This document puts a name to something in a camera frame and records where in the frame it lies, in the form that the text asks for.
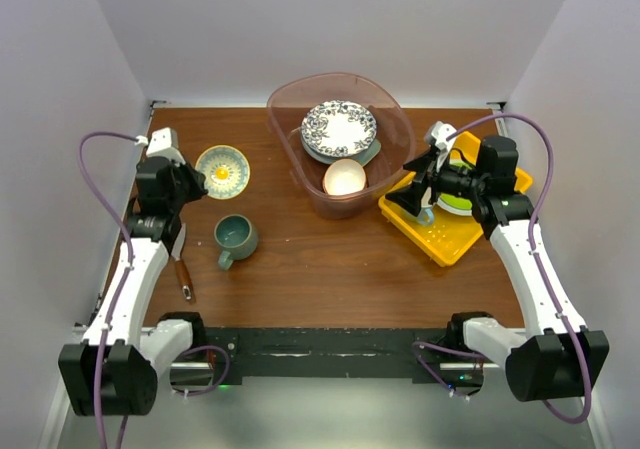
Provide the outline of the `yellow teal patterned bowl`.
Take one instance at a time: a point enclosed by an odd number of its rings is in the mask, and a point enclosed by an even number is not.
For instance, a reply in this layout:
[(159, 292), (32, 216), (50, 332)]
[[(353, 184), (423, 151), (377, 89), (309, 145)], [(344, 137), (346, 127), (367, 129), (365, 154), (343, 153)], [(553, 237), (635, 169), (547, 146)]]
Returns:
[(195, 169), (204, 175), (207, 195), (216, 200), (239, 196), (248, 186), (251, 169), (246, 156), (229, 145), (216, 145), (197, 159)]

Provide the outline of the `pale green divided dish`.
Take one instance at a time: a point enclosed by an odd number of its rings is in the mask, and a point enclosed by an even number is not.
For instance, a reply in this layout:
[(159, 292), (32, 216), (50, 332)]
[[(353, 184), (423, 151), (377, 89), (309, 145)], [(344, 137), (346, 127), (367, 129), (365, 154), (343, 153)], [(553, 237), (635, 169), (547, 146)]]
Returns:
[(378, 139), (375, 139), (367, 149), (357, 154), (354, 157), (354, 159), (361, 166), (366, 166), (378, 155), (380, 149), (381, 149), (381, 143)]

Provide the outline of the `teal ceramic mug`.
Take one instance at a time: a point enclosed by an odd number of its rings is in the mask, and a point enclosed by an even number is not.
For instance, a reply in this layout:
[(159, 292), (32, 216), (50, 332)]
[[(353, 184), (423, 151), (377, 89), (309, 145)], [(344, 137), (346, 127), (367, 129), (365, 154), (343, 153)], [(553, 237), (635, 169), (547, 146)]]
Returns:
[(229, 270), (234, 262), (247, 259), (258, 246), (255, 226), (240, 214), (223, 217), (216, 224), (214, 239), (221, 251), (218, 266), (222, 270)]

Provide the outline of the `white yellow rimmed bowl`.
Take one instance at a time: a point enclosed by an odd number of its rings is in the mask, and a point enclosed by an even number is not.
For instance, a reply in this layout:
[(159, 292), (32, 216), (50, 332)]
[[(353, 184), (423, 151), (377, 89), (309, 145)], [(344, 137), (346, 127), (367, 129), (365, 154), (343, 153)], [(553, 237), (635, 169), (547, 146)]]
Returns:
[(331, 164), (322, 180), (323, 190), (330, 196), (343, 196), (363, 190), (367, 177), (363, 166), (352, 159), (340, 159)]

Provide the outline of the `green rimmed lettered plate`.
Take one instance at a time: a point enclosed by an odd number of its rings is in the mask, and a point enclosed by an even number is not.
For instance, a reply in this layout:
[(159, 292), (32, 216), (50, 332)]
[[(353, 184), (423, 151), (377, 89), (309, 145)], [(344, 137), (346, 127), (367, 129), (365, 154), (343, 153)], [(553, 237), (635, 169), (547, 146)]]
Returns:
[(311, 156), (313, 159), (315, 159), (318, 162), (321, 162), (323, 164), (326, 165), (331, 165), (334, 162), (337, 162), (338, 160), (340, 160), (340, 157), (332, 157), (332, 156), (326, 156), (323, 154), (320, 154), (319, 152), (315, 151), (314, 149), (312, 149), (304, 140), (303, 137), (300, 137), (301, 140), (301, 144), (303, 149), (306, 151), (306, 153)]

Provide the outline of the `blue patterned bottom plate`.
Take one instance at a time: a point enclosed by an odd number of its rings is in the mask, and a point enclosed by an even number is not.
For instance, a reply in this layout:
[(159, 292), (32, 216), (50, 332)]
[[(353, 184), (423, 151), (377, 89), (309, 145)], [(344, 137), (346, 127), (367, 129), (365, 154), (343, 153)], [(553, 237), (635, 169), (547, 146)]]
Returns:
[(310, 109), (300, 125), (302, 140), (327, 157), (354, 156), (368, 149), (377, 136), (377, 120), (366, 107), (331, 100)]

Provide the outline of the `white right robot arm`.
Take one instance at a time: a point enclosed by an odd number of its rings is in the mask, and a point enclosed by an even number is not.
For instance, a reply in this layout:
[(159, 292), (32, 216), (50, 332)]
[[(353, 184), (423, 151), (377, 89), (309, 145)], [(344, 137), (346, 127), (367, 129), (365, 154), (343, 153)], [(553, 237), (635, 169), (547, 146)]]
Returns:
[(456, 313), (445, 348), (459, 362), (484, 356), (504, 370), (521, 402), (590, 396), (609, 353), (601, 330), (592, 331), (568, 301), (542, 241), (530, 198), (517, 187), (518, 151), (513, 140), (487, 136), (473, 162), (451, 161), (453, 141), (432, 138), (429, 149), (405, 164), (412, 181), (386, 195), (422, 217), (443, 195), (467, 199), (472, 216), (508, 274), (525, 323), (518, 334), (486, 312)]

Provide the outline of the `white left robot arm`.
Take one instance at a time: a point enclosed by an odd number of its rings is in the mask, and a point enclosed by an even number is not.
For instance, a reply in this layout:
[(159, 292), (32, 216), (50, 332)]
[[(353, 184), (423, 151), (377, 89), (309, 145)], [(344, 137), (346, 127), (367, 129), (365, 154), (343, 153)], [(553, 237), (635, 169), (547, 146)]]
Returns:
[(80, 342), (64, 345), (58, 358), (77, 415), (146, 415), (171, 363), (205, 354), (207, 337), (195, 312), (167, 315), (150, 333), (142, 330), (156, 282), (183, 241), (180, 212), (205, 196), (204, 182), (187, 162), (151, 156), (138, 164), (139, 209), (127, 217), (106, 299)]

